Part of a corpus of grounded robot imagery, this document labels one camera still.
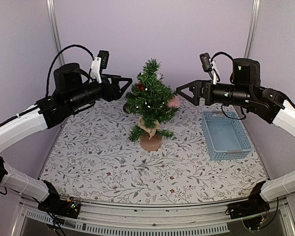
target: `purple wall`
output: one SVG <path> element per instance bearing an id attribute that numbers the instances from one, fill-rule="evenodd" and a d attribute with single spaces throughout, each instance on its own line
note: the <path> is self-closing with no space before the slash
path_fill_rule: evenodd
<path id="1" fill-rule="evenodd" d="M 226 51 L 242 57 L 248 36 L 251 0 L 65 0 L 55 2 L 62 46 L 79 43 L 95 55 L 110 51 L 107 73 L 136 78 L 149 58 L 162 62 L 164 82 L 176 88 L 209 79 L 199 54 Z M 89 56 L 64 53 L 88 70 Z M 231 62 L 217 59 L 227 82 Z"/>
<path id="2" fill-rule="evenodd" d="M 261 84 L 295 103 L 295 0 L 262 1 L 251 58 L 261 64 Z M 295 138 L 249 114 L 245 125 L 271 178 L 295 170 Z M 295 220 L 295 194 L 288 196 Z"/>
<path id="3" fill-rule="evenodd" d="M 44 96 L 56 51 L 45 1 L 0 0 L 0 123 Z M 57 128 L 32 135 L 2 156 L 16 169 L 38 177 Z M 11 233 L 20 196 L 0 195 L 0 236 Z"/>

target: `wooden tree base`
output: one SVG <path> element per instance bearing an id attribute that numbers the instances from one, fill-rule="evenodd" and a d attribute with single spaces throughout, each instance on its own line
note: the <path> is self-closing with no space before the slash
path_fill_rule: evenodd
<path id="1" fill-rule="evenodd" d="M 140 144 L 144 150 L 157 151 L 162 146 L 162 136 L 155 134 L 149 139 L 149 134 L 144 132 L 140 137 Z"/>

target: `floral tablecloth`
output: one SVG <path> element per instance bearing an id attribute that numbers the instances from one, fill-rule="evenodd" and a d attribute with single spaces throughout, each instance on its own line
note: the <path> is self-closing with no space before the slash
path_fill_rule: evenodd
<path id="1" fill-rule="evenodd" d="M 186 204 L 247 197 L 266 179 L 260 158 L 211 161 L 201 127 L 202 110 L 181 100 L 178 115 L 162 127 L 175 132 L 159 151 L 128 140 L 138 116 L 122 111 L 125 100 L 98 101 L 70 117 L 41 179 L 63 196 L 136 204 Z"/>

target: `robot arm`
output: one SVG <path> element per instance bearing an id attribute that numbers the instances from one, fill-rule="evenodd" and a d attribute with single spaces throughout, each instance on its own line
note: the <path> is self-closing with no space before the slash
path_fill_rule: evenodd
<path id="1" fill-rule="evenodd" d="M 232 84 L 220 84 L 213 80 L 196 80 L 177 88 L 177 93 L 198 106 L 200 98 L 205 105 L 221 103 L 222 106 L 240 106 L 241 110 L 253 112 L 270 124 L 274 124 L 295 137 L 295 104 L 282 92 L 260 86 L 260 64 L 251 59 L 233 59 L 225 53 L 217 53 L 211 59 L 208 53 L 200 59 L 205 72 L 217 74 L 213 58 L 219 54 L 228 56 L 233 62 Z M 183 92 L 189 89 L 193 97 Z M 240 205 L 230 204 L 228 213 L 232 218 L 244 217 L 269 209 L 268 201 L 295 192 L 295 171 L 283 177 L 258 183 L 249 199 Z"/>
<path id="2" fill-rule="evenodd" d="M 102 70 L 107 66 L 108 56 L 108 51 L 100 51 L 98 56 L 93 58 L 89 73 L 81 70 L 77 63 L 65 64 L 56 69 L 56 89 L 52 96 L 48 96 L 47 92 L 45 98 L 0 124 L 0 154 L 25 137 L 50 129 L 67 117 L 94 106 L 96 100 L 102 98 L 110 102 L 121 98 L 131 85 L 132 79 L 102 74 Z M 87 78 L 86 82 L 82 81 L 82 76 Z M 120 88 L 120 81 L 127 84 Z M 15 170 L 5 163 L 1 156 L 0 186 L 37 199 L 41 202 L 41 210 L 51 214 L 77 218 L 79 213 L 76 200 L 61 200 L 51 183 L 33 179 Z"/>

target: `artificial christmas tree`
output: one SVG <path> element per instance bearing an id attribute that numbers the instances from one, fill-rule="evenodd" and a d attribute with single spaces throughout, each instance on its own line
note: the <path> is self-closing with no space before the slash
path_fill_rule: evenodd
<path id="1" fill-rule="evenodd" d="M 163 76 L 157 73 L 159 69 L 160 63 L 156 59 L 145 63 L 137 77 L 138 83 L 126 95 L 124 106 L 126 112 L 141 115 L 129 139 L 133 142 L 140 139 L 142 148 L 148 151 L 158 150 L 162 137 L 174 135 L 172 131 L 162 130 L 160 124 L 170 121 L 178 111 L 177 103 L 170 102 L 177 99 L 176 94 L 162 83 Z"/>

